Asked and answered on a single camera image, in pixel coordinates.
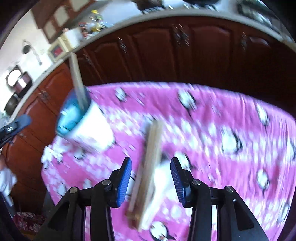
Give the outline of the black pot on counter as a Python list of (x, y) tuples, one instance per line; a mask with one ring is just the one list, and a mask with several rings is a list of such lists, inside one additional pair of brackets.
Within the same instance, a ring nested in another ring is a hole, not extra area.
[(4, 111), (6, 112), (6, 114), (11, 116), (14, 110), (16, 109), (17, 105), (19, 104), (19, 102), (20, 102), (19, 96), (16, 93), (14, 93), (4, 107)]

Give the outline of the rice cooker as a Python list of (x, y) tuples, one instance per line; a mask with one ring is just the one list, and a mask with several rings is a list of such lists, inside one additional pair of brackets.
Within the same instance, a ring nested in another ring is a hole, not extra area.
[(32, 78), (29, 73), (22, 71), (20, 66), (16, 65), (6, 76), (6, 84), (19, 98), (27, 93), (32, 86)]

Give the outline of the crumpled white tissue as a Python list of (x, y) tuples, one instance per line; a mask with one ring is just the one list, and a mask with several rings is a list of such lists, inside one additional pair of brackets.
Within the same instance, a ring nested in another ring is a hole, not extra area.
[(41, 157), (41, 163), (43, 164), (43, 167), (45, 169), (48, 168), (53, 158), (55, 158), (59, 164), (62, 163), (63, 153), (64, 148), (61, 144), (54, 143), (52, 145), (46, 146), (43, 150), (43, 155)]

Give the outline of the pink penguin towel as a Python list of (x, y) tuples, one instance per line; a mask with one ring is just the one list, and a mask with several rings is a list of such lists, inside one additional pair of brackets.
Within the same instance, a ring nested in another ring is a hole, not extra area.
[(89, 89), (106, 116), (115, 143), (98, 154), (80, 154), (66, 140), (63, 162), (42, 169), (54, 203), (73, 186), (89, 188), (108, 178), (125, 157), (132, 160), (130, 184), (144, 157), (149, 124), (163, 120), (161, 184), (141, 232), (128, 226), (128, 202), (112, 211), (116, 240), (186, 240), (191, 209), (178, 201), (170, 172), (182, 167), (215, 188), (232, 186), (263, 228), (277, 240), (295, 193), (295, 119), (283, 110), (239, 93), (187, 84), (128, 83)]

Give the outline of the white floral cup teal inside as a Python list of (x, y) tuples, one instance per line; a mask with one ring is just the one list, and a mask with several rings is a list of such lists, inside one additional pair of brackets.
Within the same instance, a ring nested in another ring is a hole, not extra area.
[(99, 105), (84, 89), (84, 109), (79, 107), (75, 90), (67, 95), (57, 118), (56, 135), (88, 152), (104, 152), (115, 143), (115, 136)]

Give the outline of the wooden chopstick in cup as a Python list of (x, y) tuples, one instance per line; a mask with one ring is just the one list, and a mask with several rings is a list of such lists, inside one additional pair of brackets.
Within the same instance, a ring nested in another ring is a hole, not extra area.
[(87, 108), (87, 96), (85, 88), (82, 82), (81, 73), (79, 69), (77, 55), (73, 52), (70, 53), (69, 57), (71, 78), (77, 96), (79, 108), (84, 111)]

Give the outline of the white microwave oven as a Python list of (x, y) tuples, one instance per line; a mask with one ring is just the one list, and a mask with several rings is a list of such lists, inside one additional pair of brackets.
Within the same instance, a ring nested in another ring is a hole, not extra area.
[(63, 32), (48, 49), (49, 58), (53, 62), (58, 61), (69, 52), (77, 48), (82, 40), (83, 36), (79, 28), (74, 28)]

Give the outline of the dark wooden base cabinets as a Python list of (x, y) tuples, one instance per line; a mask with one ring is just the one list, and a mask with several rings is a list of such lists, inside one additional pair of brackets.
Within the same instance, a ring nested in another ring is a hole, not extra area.
[[(77, 51), (83, 83), (183, 82), (241, 92), (295, 114), (295, 51), (283, 37), (254, 24), (217, 16), (134, 21), (99, 34)], [(72, 89), (63, 60), (31, 87), (15, 110), (32, 125), (4, 146), (17, 176), (15, 208), (40, 213), (46, 188), (43, 148), (52, 142), (60, 107)]]

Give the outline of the wooden wall cabinet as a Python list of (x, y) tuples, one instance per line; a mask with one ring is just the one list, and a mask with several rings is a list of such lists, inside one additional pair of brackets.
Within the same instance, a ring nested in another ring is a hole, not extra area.
[(48, 42), (54, 42), (74, 18), (94, 4), (92, 0), (38, 1), (32, 8), (37, 28), (41, 29)]

